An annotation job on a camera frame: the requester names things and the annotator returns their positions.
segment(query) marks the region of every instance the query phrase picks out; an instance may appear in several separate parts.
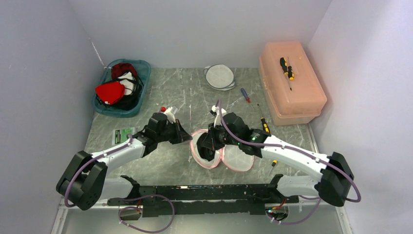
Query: clear plastic container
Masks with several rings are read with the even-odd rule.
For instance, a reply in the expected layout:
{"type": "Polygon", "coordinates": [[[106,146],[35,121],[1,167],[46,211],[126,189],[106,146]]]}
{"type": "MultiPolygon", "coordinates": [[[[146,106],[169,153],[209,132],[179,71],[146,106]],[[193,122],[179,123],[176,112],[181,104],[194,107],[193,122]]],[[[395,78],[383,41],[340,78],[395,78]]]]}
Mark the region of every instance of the clear plastic container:
{"type": "Polygon", "coordinates": [[[260,56],[259,72],[276,125],[308,123],[320,115],[327,97],[298,41],[268,43],[260,56]],[[292,91],[280,66],[282,57],[294,72],[292,91]]]}

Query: metal edge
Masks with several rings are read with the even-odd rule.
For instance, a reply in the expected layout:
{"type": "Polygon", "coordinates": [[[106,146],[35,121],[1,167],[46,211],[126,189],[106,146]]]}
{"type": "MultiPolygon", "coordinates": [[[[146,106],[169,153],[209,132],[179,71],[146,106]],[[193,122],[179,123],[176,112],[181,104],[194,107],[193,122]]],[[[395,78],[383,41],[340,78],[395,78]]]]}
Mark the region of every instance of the metal edge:
{"type": "MultiPolygon", "coordinates": [[[[311,148],[314,150],[314,152],[319,153],[319,148],[317,147],[313,129],[311,128],[311,125],[309,123],[307,123],[307,129],[308,129],[308,134],[310,135],[310,138],[311,138],[311,143],[312,143],[311,148]]],[[[345,207],[336,207],[336,212],[337,212],[338,220],[340,221],[340,226],[341,226],[341,230],[343,231],[343,233],[352,234],[353,228],[351,227],[345,207]]]]}
{"type": "Polygon", "coordinates": [[[51,234],[62,234],[64,223],[66,221],[68,210],[67,209],[58,209],[57,215],[55,219],[55,223],[53,224],[51,234]]]}

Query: small screwdriver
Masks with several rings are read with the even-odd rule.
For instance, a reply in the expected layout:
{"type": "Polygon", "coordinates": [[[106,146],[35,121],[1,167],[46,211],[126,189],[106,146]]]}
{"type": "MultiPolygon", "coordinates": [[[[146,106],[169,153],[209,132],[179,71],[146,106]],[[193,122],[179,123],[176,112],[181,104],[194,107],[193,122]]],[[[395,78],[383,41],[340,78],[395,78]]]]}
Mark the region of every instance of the small screwdriver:
{"type": "Polygon", "coordinates": [[[263,113],[261,112],[261,107],[259,104],[257,104],[257,106],[258,106],[258,110],[260,110],[261,123],[263,124],[263,130],[266,131],[267,133],[270,133],[270,129],[268,128],[267,122],[265,121],[265,118],[263,117],[263,113]]]}
{"type": "Polygon", "coordinates": [[[293,68],[291,66],[288,66],[288,78],[290,80],[294,80],[294,72],[293,72],[293,68]]]}
{"type": "Polygon", "coordinates": [[[268,174],[271,174],[272,169],[274,169],[276,165],[277,165],[277,161],[276,160],[272,161],[271,170],[268,174]]]}
{"type": "Polygon", "coordinates": [[[290,90],[293,91],[293,89],[291,88],[290,79],[288,78],[287,61],[285,61],[284,57],[282,57],[282,58],[280,59],[280,65],[281,65],[281,67],[282,67],[282,71],[284,71],[285,77],[287,78],[288,86],[290,86],[290,90]]]}
{"type": "MultiPolygon", "coordinates": [[[[261,107],[260,107],[259,104],[257,104],[257,105],[258,105],[258,109],[260,110],[260,114],[261,114],[261,123],[263,124],[263,130],[266,131],[267,133],[270,133],[270,129],[269,129],[268,125],[267,125],[267,122],[265,121],[265,118],[263,117],[263,113],[261,112],[261,107]]],[[[270,172],[269,172],[268,174],[271,174],[272,169],[274,169],[274,167],[275,167],[276,165],[277,165],[277,161],[276,161],[276,160],[273,160],[273,161],[272,161],[272,164],[271,164],[271,170],[270,170],[270,172]]]]}
{"type": "Polygon", "coordinates": [[[246,94],[246,91],[244,88],[241,88],[241,93],[243,94],[245,100],[251,105],[252,109],[254,109],[254,107],[251,104],[251,101],[249,100],[248,94],[246,94]]]}

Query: blue screwdriver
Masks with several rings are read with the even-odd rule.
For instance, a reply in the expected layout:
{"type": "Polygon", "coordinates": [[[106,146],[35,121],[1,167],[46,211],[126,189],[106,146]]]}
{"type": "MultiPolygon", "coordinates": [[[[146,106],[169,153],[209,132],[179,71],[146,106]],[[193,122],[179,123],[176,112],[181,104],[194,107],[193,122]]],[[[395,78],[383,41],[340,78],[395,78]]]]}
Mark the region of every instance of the blue screwdriver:
{"type": "Polygon", "coordinates": [[[246,94],[246,91],[244,88],[241,88],[241,93],[243,94],[245,100],[251,105],[252,109],[254,109],[254,107],[251,104],[251,101],[249,100],[248,94],[246,94]]]}

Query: white wall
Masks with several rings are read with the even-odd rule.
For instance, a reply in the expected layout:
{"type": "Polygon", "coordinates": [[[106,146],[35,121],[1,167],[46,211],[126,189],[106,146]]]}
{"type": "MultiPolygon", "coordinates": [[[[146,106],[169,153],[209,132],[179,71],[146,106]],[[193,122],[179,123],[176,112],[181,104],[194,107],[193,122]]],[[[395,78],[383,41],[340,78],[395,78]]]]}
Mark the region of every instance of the white wall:
{"type": "Polygon", "coordinates": [[[331,0],[70,0],[105,64],[258,67],[268,41],[307,45],[331,0]]]}
{"type": "Polygon", "coordinates": [[[413,230],[413,2],[333,0],[308,48],[329,101],[312,122],[362,193],[356,234],[413,230]]]}
{"type": "Polygon", "coordinates": [[[0,233],[47,234],[103,67],[66,0],[3,0],[0,22],[0,233]]]}

